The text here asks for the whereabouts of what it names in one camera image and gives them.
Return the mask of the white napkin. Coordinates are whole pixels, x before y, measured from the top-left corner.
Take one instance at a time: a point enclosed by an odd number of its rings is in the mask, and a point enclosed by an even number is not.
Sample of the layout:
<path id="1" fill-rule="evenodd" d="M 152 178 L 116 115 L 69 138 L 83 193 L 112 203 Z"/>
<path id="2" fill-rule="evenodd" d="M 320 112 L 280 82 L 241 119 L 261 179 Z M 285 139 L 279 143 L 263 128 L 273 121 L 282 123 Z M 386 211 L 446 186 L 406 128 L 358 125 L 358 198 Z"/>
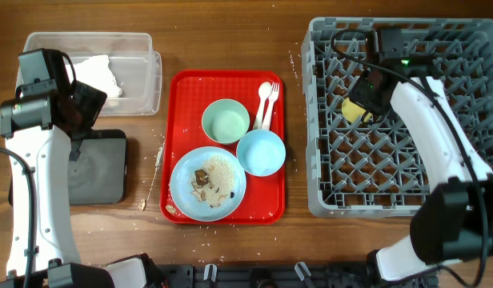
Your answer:
<path id="1" fill-rule="evenodd" d="M 107 95 L 106 106 L 118 106 L 118 99 L 122 96 L 122 89 L 118 86 L 116 77 L 110 69 L 110 59 L 106 54 L 92 56 L 87 60 L 74 64 L 76 79 Z M 74 79 L 70 64 L 66 65 L 69 80 Z"/>

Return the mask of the yellow plastic cup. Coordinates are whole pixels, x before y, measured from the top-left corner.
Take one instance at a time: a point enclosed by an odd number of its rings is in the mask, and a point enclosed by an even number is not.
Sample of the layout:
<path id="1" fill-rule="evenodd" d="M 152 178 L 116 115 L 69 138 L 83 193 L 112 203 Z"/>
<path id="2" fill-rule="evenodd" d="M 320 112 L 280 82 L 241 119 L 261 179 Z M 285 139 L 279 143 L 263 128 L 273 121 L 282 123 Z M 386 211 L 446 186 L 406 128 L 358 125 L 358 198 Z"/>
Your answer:
<path id="1" fill-rule="evenodd" d="M 372 119 L 372 113 L 353 103 L 349 98 L 343 100 L 341 111 L 349 123 L 354 123 L 358 118 L 360 122 L 369 122 Z"/>

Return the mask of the white plastic fork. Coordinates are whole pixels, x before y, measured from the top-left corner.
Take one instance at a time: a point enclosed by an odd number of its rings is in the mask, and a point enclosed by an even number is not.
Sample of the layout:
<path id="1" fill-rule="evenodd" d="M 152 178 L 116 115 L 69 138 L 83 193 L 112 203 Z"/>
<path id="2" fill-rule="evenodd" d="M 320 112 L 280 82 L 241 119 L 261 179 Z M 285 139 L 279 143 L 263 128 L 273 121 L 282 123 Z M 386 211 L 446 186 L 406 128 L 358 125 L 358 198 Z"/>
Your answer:
<path id="1" fill-rule="evenodd" d="M 268 97 L 268 106 L 261 125 L 262 130 L 269 130 L 271 128 L 271 118 L 275 102 L 279 99 L 279 92 L 280 84 L 278 82 L 275 82 L 271 85 L 271 94 Z"/>

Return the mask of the white plastic spoon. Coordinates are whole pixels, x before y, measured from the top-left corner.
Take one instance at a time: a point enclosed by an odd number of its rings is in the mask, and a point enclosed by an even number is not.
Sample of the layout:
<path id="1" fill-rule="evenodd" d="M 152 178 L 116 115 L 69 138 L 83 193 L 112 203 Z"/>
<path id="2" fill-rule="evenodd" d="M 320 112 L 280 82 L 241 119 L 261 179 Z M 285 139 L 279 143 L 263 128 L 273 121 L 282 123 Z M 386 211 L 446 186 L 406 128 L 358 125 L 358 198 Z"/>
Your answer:
<path id="1" fill-rule="evenodd" d="M 272 91 L 272 86 L 271 86 L 270 82 L 263 82 L 259 86 L 259 89 L 258 89 L 259 108 L 258 108 L 257 113 L 255 115 L 255 121 L 254 121 L 254 124 L 252 126 L 253 130 L 257 130 L 257 129 L 261 128 L 266 100 L 271 95 L 271 91 Z"/>

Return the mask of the green plastic bowl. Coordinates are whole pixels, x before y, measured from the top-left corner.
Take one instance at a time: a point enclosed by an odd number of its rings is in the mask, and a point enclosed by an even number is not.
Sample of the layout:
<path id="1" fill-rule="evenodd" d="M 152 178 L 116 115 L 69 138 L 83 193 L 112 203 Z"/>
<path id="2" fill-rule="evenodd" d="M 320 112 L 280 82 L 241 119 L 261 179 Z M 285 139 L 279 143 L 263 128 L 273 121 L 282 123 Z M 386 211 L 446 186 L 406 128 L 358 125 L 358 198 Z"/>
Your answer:
<path id="1" fill-rule="evenodd" d="M 230 145 L 250 127 L 250 115 L 240 102 L 224 98 L 212 102 L 202 114 L 202 130 L 213 142 Z"/>

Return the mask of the light blue bowl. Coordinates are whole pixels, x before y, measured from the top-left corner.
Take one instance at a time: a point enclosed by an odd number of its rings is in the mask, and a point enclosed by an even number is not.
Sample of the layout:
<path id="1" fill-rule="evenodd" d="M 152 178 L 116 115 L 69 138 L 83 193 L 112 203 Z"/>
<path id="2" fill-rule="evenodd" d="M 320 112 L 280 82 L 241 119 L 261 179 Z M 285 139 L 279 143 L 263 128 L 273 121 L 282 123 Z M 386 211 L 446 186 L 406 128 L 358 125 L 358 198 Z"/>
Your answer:
<path id="1" fill-rule="evenodd" d="M 252 130 L 238 141 L 236 156 L 248 174 L 267 177 L 283 167 L 287 152 L 283 140 L 274 132 Z"/>

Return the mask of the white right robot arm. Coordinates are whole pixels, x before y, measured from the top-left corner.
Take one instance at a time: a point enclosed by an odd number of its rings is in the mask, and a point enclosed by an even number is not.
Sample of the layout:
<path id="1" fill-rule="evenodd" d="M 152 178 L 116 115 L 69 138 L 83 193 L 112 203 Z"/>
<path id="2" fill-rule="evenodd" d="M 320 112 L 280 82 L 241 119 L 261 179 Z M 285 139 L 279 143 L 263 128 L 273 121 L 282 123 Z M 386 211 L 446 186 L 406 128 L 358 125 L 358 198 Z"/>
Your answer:
<path id="1" fill-rule="evenodd" d="M 375 277 L 395 284 L 476 259 L 474 283 L 479 284 L 493 256 L 492 168 L 448 104 L 433 56 L 405 53 L 399 28 L 351 32 L 366 41 L 362 64 L 368 69 L 343 103 L 343 116 L 371 123 L 398 116 L 423 161 L 430 189 L 408 236 L 371 253 Z"/>

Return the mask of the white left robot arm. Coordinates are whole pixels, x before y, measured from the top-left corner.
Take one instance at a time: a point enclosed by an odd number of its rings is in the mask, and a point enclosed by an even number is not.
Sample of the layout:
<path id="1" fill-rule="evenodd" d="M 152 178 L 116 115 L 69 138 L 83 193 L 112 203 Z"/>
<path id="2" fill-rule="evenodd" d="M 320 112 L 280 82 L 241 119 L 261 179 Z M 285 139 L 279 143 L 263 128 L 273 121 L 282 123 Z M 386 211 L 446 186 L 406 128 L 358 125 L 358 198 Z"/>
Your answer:
<path id="1" fill-rule="evenodd" d="M 40 48 L 18 57 L 23 84 L 0 105 L 12 171 L 13 239 L 0 287 L 163 287 L 147 254 L 103 268 L 81 263 L 70 222 L 72 142 L 84 138 L 107 95 L 77 80 L 70 57 Z"/>

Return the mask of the black waste bin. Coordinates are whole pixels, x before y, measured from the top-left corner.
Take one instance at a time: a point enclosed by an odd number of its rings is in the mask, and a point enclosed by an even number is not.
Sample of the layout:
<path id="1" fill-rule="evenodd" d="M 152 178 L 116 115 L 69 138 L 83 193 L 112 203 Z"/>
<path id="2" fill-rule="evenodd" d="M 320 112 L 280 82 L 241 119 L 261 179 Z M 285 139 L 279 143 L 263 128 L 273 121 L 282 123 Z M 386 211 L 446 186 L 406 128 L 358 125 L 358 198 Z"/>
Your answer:
<path id="1" fill-rule="evenodd" d="M 6 148 L 32 171 L 38 210 L 111 204 L 124 198 L 127 143 L 121 130 L 98 130 L 72 140 L 56 126 L 36 126 L 14 133 Z"/>

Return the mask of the blue-grey dishwasher rack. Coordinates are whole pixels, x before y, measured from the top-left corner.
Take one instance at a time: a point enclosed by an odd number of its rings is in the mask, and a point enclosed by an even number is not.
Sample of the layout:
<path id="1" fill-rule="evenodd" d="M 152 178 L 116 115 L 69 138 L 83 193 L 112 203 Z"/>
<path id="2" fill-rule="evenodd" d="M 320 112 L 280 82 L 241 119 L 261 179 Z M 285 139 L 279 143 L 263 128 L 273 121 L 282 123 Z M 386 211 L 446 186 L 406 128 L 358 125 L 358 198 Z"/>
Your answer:
<path id="1" fill-rule="evenodd" d="M 493 19 L 314 18 L 301 52 L 308 206 L 317 217 L 411 216 L 429 194 L 402 121 L 351 123 L 341 111 L 363 73 L 349 58 L 366 57 L 366 31 L 389 26 L 402 31 L 404 55 L 433 57 L 455 116 L 493 169 Z"/>

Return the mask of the clear plastic bin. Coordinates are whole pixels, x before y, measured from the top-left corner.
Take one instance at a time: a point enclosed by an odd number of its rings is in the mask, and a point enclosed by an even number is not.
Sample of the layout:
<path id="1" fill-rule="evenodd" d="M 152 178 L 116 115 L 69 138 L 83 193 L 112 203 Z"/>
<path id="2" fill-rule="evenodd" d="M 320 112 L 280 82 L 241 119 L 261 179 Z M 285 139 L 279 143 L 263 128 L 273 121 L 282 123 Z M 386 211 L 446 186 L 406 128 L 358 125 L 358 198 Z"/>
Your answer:
<path id="1" fill-rule="evenodd" d="M 56 49 L 69 55 L 73 64 L 106 54 L 122 96 L 118 106 L 106 106 L 104 116 L 150 116 L 158 112 L 162 93 L 162 59 L 152 37 L 133 32 L 34 32 L 23 48 Z"/>

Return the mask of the red plastic tray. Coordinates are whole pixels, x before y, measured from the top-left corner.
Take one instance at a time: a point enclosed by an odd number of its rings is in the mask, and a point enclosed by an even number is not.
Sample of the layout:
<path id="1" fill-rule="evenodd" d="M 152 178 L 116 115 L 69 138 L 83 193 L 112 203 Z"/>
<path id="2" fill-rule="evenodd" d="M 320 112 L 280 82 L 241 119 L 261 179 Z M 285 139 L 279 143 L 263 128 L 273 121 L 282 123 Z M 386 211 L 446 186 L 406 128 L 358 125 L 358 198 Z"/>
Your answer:
<path id="1" fill-rule="evenodd" d="M 177 224 L 196 224 L 175 205 L 176 193 L 170 176 L 176 163 L 188 152 L 202 146 L 219 146 L 202 130 L 202 114 L 214 101 L 229 98 L 240 102 L 251 119 L 259 107 L 258 89 L 264 82 L 283 82 L 263 70 L 183 70 L 170 84 L 166 140 L 162 162 L 159 206 L 163 216 Z M 268 225 L 278 221 L 285 210 L 285 169 L 264 178 L 246 176 L 246 196 L 237 210 L 218 224 Z"/>

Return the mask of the food crumb on table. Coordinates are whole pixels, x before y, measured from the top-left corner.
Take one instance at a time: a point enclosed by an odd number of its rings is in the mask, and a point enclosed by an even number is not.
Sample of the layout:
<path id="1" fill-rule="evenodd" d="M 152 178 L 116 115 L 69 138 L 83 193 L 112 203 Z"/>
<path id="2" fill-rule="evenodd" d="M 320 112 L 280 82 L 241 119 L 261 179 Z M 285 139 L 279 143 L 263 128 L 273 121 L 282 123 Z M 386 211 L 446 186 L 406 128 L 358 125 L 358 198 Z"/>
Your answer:
<path id="1" fill-rule="evenodd" d="M 138 205 L 138 209 L 144 211 L 146 209 L 146 199 L 142 199 Z"/>

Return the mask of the light blue plate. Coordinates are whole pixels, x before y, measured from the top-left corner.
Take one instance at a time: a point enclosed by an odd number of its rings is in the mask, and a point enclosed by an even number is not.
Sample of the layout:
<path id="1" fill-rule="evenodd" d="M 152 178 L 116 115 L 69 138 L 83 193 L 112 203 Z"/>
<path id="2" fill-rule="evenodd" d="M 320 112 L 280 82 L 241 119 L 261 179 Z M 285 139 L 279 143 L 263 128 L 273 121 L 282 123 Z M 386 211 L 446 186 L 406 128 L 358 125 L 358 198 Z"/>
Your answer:
<path id="1" fill-rule="evenodd" d="M 198 222 L 215 222 L 239 208 L 247 192 L 247 176 L 232 153 L 204 146 L 178 160 L 169 188 L 181 214 Z"/>

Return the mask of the black mounting rail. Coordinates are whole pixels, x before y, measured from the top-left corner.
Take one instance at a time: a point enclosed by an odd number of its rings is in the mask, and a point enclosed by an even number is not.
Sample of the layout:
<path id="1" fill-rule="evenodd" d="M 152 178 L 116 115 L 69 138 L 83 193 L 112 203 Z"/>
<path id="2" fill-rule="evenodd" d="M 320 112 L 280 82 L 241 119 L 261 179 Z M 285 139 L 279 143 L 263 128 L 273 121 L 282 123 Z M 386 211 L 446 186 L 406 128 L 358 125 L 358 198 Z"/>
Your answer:
<path id="1" fill-rule="evenodd" d="M 255 288 L 388 287 L 378 283 L 363 262 L 332 262 L 312 266 L 299 262 L 293 266 L 159 265 L 166 277 L 165 287 Z"/>

